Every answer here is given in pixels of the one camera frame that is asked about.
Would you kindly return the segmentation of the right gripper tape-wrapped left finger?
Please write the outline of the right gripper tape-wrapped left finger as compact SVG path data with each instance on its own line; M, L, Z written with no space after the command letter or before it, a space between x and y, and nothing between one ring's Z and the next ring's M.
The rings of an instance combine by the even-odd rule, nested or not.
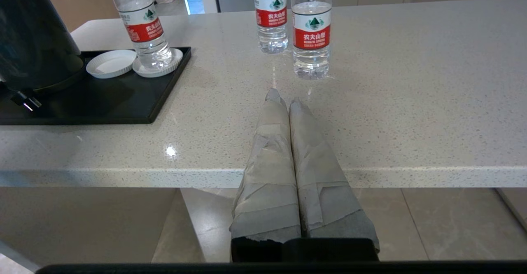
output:
M232 208L232 239L287 242L301 237L289 114L278 90L266 95Z

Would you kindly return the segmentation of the right gripper tape-wrapped right finger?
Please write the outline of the right gripper tape-wrapped right finger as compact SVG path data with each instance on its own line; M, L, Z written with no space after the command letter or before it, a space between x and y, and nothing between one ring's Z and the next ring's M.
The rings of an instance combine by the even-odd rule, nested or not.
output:
M374 224L308 105L298 98L292 101L289 120L303 236L369 239L380 251Z

